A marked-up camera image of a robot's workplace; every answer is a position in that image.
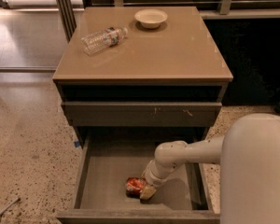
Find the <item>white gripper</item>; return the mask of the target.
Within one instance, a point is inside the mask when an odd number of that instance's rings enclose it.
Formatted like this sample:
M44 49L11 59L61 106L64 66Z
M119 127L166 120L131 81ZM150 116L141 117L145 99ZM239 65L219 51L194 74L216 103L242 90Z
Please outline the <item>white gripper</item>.
M147 184L140 191L140 199L149 200L156 193L155 188L162 186L165 182L165 169L155 160L151 160L142 173L142 177Z

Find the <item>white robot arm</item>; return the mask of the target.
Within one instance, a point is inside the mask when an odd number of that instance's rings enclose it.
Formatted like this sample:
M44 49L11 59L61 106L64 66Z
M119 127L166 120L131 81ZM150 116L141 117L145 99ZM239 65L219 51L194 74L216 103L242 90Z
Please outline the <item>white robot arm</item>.
M220 137L162 143L143 177L158 188L185 163L220 166L220 224L280 224L280 116L250 114Z

